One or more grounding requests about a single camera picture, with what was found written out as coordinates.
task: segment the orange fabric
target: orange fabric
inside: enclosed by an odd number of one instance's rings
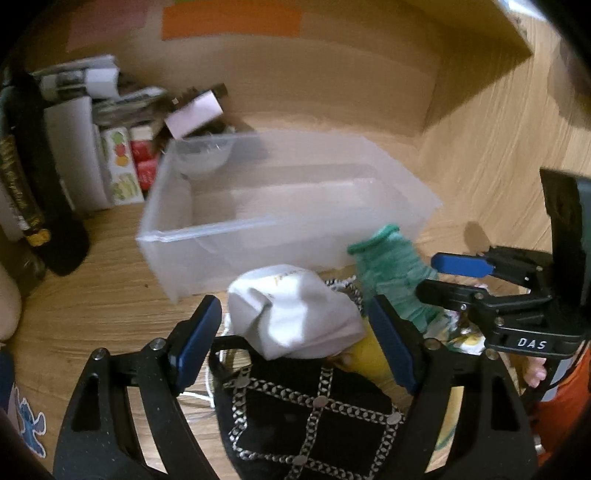
[[[540,465],[562,444],[591,398],[587,387],[590,360],[587,350],[572,375],[560,384],[554,399],[539,403],[536,408],[532,428],[546,450],[538,458]]]
[[[301,10],[264,0],[195,0],[164,8],[162,39],[224,33],[299,37]]]

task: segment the white box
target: white box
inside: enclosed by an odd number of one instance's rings
[[[101,132],[105,160],[111,172],[111,193],[115,205],[139,203],[144,195],[139,187],[134,158],[129,146],[129,133],[124,127]]]
[[[137,241],[172,301],[253,268],[353,264],[347,246],[396,223],[414,239],[437,196],[363,137],[268,131],[170,142]]]

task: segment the green knit fabric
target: green knit fabric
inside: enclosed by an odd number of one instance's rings
[[[437,271],[425,265],[397,225],[386,225],[369,240],[350,245],[347,252],[355,258],[365,302],[386,295],[400,318],[412,322],[421,333],[442,311],[418,301],[417,285],[426,278],[437,278]]]

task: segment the screw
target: screw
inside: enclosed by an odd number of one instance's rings
[[[97,348],[92,352],[91,356],[94,360],[101,360],[107,353],[109,353],[109,351],[106,348]]]
[[[150,342],[150,348],[155,352],[157,352],[158,350],[162,350],[164,348],[164,345],[166,345],[166,340],[164,340],[163,338],[155,338]]]
[[[499,358],[499,352],[492,348],[487,348],[484,350],[484,354],[489,360],[497,360]]]
[[[425,340],[425,347],[427,347],[427,350],[439,350],[441,342],[436,338],[428,338]]]
[[[542,455],[543,453],[546,453],[546,449],[542,445],[542,439],[540,438],[540,435],[537,435],[537,434],[534,435],[534,448],[535,448],[535,452],[538,455]]]

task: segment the sticker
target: sticker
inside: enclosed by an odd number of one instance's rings
[[[20,395],[18,388],[16,388],[16,391],[17,399],[19,399]],[[18,400],[18,415],[22,423],[22,428],[20,429],[22,439],[35,455],[40,458],[45,458],[47,455],[45,447],[37,438],[38,436],[45,435],[47,431],[45,414],[43,412],[39,412],[39,414],[35,417],[28,400],[23,397],[22,399]]]
[[[51,232],[47,228],[39,230],[37,233],[27,235],[27,242],[32,247],[40,247],[51,240]]]

